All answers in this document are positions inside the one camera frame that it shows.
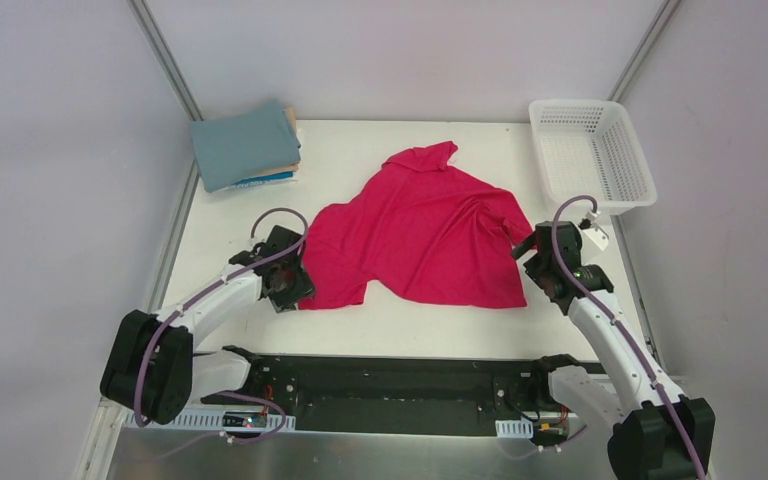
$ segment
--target folded cloth stack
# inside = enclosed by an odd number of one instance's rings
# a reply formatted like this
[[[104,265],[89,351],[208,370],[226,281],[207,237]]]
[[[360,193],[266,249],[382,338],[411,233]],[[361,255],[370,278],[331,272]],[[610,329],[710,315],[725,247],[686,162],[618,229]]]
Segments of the folded cloth stack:
[[[299,168],[295,112],[275,100],[235,117],[192,122],[190,134],[208,192],[292,179]]]

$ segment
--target basket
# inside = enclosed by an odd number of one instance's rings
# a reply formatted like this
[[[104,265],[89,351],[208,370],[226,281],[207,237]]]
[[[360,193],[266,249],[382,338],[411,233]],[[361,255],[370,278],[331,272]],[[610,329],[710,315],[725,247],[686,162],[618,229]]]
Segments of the basket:
[[[528,107],[547,206],[580,194],[619,215],[658,195],[628,112],[601,100],[538,100]]]

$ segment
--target metal frame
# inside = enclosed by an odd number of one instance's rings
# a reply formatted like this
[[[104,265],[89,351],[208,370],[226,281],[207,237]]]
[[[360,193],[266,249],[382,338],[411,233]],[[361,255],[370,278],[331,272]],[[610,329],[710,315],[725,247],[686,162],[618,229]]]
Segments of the metal frame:
[[[614,89],[608,97],[609,100],[618,103],[622,103],[622,101],[625,100],[628,92],[633,86],[634,81],[642,70],[645,60],[651,54],[658,39],[661,37],[664,29],[674,17],[676,10],[681,3],[682,0],[664,0],[661,7],[658,9],[658,12],[656,13],[651,25],[643,36],[640,44],[635,49],[633,55],[629,59],[628,64],[617,80]],[[192,121],[203,120],[204,118],[201,114],[198,104],[193,97],[189,87],[187,86],[187,82],[184,79],[178,64],[175,62],[175,58],[173,57],[169,46],[166,44],[160,28],[158,27],[157,22],[154,20],[154,16],[151,14],[151,10],[149,9],[146,1],[128,0],[128,4],[133,11],[138,24],[140,25],[140,29],[143,30],[149,45],[154,51],[158,63],[166,74],[172,89],[180,100],[182,107],[186,111],[187,116]],[[187,216],[189,215],[190,206],[192,205],[193,196],[195,195],[195,188],[197,183],[198,168],[194,160],[190,166],[187,178],[182,185],[178,195],[169,234],[161,250],[159,266],[155,276],[155,281],[152,285],[151,295],[148,300],[148,308],[151,310],[156,310],[162,306],[163,297],[165,296],[166,288],[168,287],[170,278],[172,276],[172,268],[174,266],[175,257],[178,253],[178,247],[180,246],[181,238],[184,233],[184,227],[186,225]],[[634,274],[634,268],[631,265],[628,247],[625,243],[622,219],[621,217],[612,217],[612,222],[617,238],[617,243],[620,246],[620,252],[622,254],[626,274],[628,275],[629,284],[632,289],[632,294],[636,300],[635,307],[637,308],[638,314],[640,316],[640,322],[644,330],[644,336],[647,340],[647,343],[649,343],[652,348],[653,356],[656,360],[661,362],[661,359],[658,357],[657,348],[655,348],[655,342],[652,336],[649,319],[643,308],[643,300],[640,296],[640,289],[637,284],[637,277]],[[87,438],[87,443],[84,447],[81,461],[78,464],[77,471],[75,472],[75,478],[82,480],[106,478],[110,460],[116,446],[116,440],[119,435],[119,430],[122,428],[125,415],[126,413],[124,408],[105,399],[102,399],[96,412],[96,417],[93,421],[89,436]],[[709,468],[709,477],[713,479],[715,478],[713,465]]]

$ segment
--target white perforated bracket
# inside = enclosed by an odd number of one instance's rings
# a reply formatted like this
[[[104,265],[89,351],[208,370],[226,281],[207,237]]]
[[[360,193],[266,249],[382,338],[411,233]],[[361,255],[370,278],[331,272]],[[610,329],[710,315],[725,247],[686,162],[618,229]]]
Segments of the white perforated bracket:
[[[528,438],[534,436],[534,425],[528,420],[496,420],[496,437]]]
[[[196,430],[196,431],[211,431],[211,430],[224,430],[226,432],[251,432],[257,433],[262,431],[269,431],[278,428],[281,424],[281,415],[267,415],[266,426],[225,426],[223,418],[226,413],[233,413],[235,417],[240,416],[239,410],[208,410],[200,408],[185,408],[181,413],[175,417],[175,420],[167,423],[166,425],[158,425],[156,423],[150,423],[145,428],[164,429],[164,430]],[[253,416],[257,416],[258,412],[251,412]],[[138,428],[137,422],[134,421],[134,414],[129,413],[125,418],[123,424],[125,428]],[[287,424],[281,429],[282,432],[292,432],[296,430],[296,417],[287,416]]]

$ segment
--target blue folded cloth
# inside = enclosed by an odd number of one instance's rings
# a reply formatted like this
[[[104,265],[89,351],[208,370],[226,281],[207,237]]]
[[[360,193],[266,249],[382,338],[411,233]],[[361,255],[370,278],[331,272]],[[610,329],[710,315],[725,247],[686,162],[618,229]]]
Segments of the blue folded cloth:
[[[190,133],[208,192],[301,158],[299,139],[275,100],[236,117],[192,122]]]

